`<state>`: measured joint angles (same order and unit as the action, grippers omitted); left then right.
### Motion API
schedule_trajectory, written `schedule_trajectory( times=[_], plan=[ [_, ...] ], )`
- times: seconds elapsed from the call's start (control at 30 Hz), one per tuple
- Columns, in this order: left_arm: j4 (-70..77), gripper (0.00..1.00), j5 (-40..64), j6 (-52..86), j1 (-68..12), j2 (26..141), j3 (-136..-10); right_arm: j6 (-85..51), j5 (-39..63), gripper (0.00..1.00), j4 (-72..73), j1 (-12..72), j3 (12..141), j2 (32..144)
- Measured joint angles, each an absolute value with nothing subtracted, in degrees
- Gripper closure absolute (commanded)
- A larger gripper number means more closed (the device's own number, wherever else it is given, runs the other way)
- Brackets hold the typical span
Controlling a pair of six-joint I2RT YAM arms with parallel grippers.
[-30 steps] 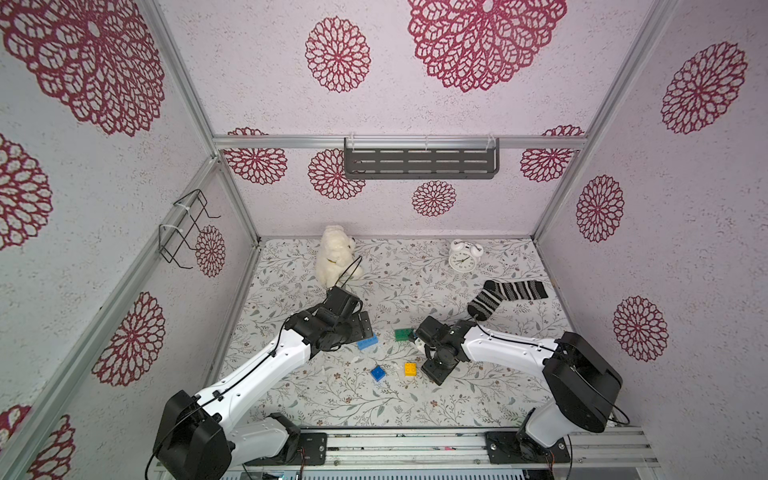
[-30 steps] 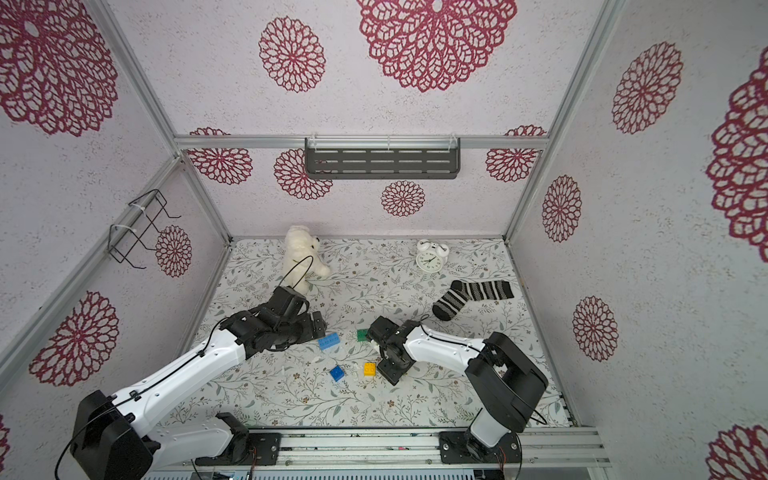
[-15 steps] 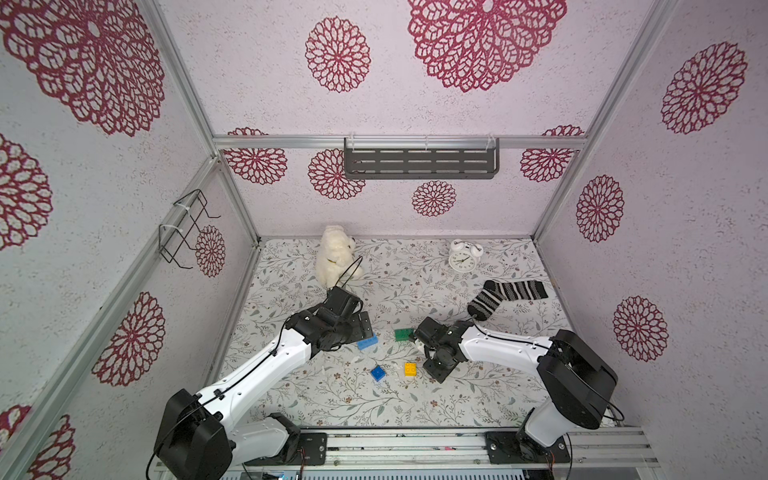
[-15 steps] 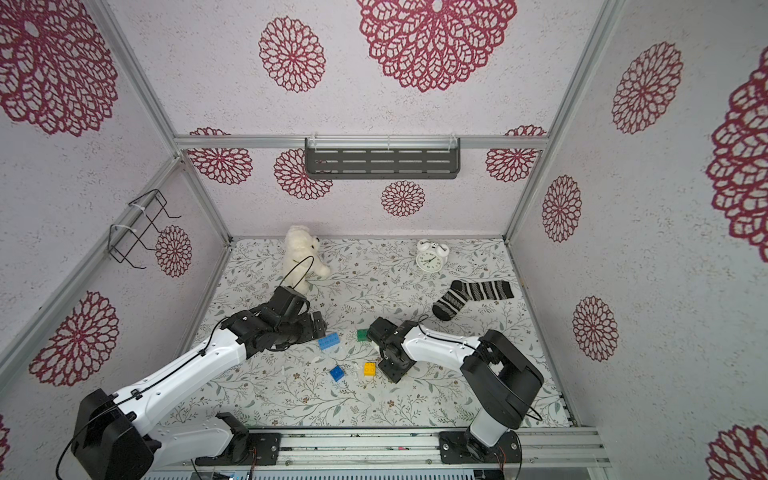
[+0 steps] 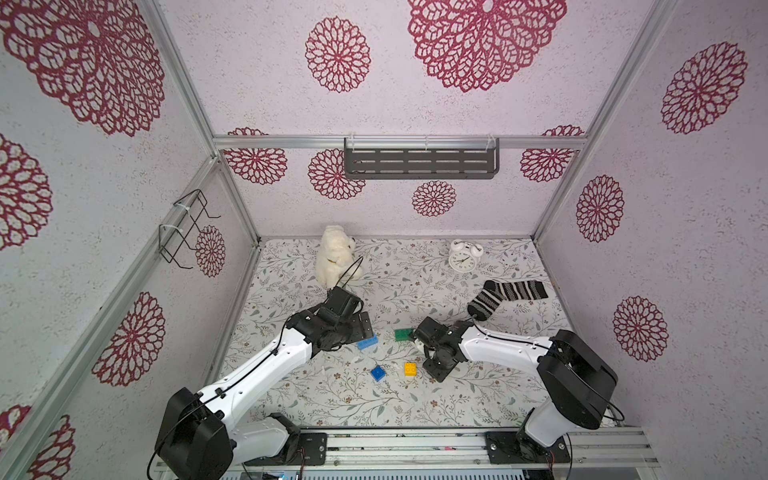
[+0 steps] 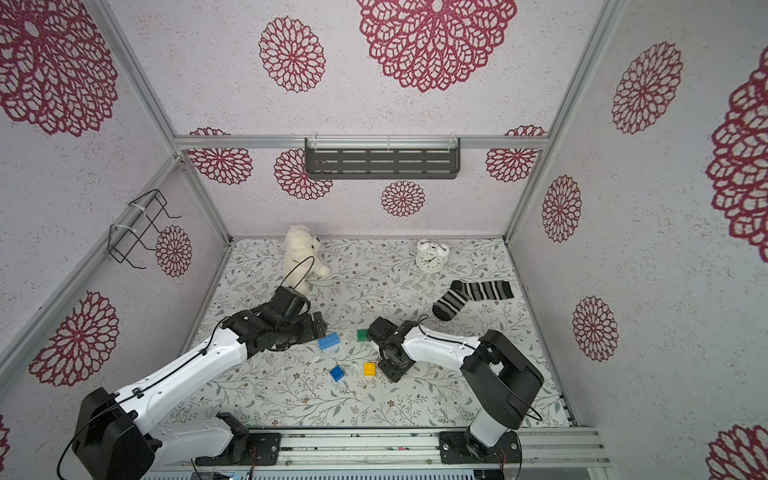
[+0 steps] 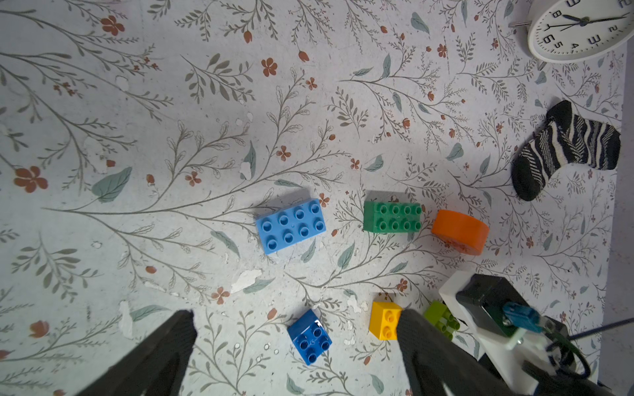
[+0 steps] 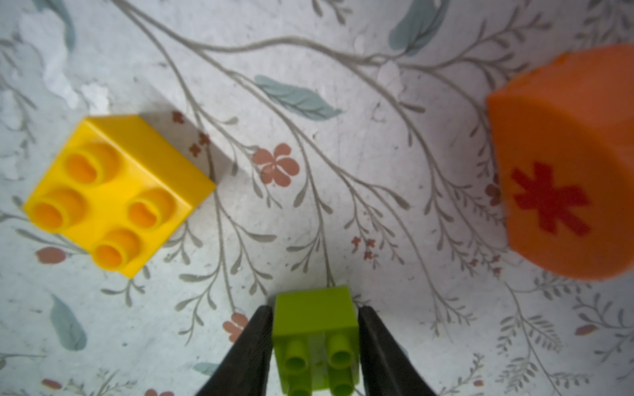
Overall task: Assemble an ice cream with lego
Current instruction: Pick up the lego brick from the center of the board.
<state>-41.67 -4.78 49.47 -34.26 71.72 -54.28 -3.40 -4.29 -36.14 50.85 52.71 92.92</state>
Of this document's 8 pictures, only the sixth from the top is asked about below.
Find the light blue long lego brick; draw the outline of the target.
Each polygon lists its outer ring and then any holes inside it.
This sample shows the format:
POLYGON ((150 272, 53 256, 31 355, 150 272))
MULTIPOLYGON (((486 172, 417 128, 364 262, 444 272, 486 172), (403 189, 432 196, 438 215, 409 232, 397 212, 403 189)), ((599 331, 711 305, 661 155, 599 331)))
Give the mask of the light blue long lego brick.
POLYGON ((318 339, 317 343, 321 351, 326 351, 338 346, 341 340, 337 333, 331 333, 324 338, 318 339))

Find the yellow small lego brick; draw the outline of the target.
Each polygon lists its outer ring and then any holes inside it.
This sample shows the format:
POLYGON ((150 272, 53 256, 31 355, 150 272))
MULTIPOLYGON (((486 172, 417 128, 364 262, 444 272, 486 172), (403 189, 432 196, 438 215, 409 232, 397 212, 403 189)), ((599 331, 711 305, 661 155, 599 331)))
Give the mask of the yellow small lego brick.
POLYGON ((375 377, 377 372, 376 364, 373 362, 365 362, 363 364, 363 375, 365 377, 375 377))

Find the dark blue small lego brick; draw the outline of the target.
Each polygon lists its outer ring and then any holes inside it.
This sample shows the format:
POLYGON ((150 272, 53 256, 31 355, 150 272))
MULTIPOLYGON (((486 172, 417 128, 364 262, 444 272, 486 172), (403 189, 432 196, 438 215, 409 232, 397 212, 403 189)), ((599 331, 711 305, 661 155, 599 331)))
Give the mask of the dark blue small lego brick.
POLYGON ((334 382, 339 382, 345 377, 345 372, 341 366, 336 365, 330 371, 329 374, 334 382))

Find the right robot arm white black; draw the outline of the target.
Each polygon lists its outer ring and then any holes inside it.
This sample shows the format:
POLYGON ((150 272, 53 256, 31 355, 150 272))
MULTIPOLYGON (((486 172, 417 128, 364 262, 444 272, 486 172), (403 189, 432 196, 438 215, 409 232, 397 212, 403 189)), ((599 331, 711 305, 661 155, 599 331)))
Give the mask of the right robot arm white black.
POLYGON ((544 385, 538 368, 505 335, 489 330, 480 337, 450 335, 418 321, 396 325, 379 317, 367 338, 379 348, 378 368, 398 382, 418 362, 462 374, 481 409, 467 430, 439 435, 442 461, 522 461, 515 431, 527 416, 542 416, 533 407, 544 385))

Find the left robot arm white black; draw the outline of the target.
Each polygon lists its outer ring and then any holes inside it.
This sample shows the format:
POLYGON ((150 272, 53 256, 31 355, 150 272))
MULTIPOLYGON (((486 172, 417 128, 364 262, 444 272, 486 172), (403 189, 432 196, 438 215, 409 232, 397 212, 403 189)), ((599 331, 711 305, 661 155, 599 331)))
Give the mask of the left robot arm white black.
POLYGON ((223 318, 211 335, 152 374, 114 392, 98 388, 81 402, 65 450, 94 479, 140 479, 154 467, 204 459, 234 465, 251 454, 249 430, 223 412, 199 425, 163 429, 160 421, 207 382, 265 351, 283 352, 325 337, 327 324, 291 287, 250 310, 223 318))

